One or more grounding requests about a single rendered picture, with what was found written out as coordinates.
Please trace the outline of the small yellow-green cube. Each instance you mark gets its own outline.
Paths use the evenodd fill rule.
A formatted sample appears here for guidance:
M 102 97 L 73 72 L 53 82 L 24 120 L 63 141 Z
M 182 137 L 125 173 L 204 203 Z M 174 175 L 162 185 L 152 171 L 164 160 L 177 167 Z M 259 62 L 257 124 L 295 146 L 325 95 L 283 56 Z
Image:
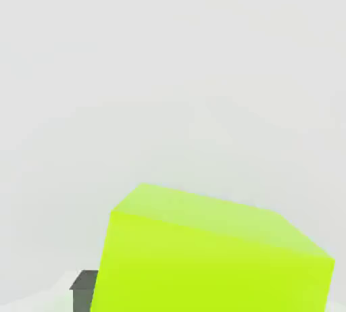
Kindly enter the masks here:
M 140 184 L 110 213 L 91 312 L 325 312 L 334 266 L 277 212 Z

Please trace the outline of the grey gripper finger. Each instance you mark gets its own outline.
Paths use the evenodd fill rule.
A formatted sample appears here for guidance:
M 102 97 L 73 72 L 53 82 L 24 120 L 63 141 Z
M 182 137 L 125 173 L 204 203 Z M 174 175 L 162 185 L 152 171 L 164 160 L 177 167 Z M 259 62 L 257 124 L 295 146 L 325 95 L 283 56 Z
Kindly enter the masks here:
M 0 312 L 90 312 L 97 270 L 67 271 L 54 285 L 0 305 Z

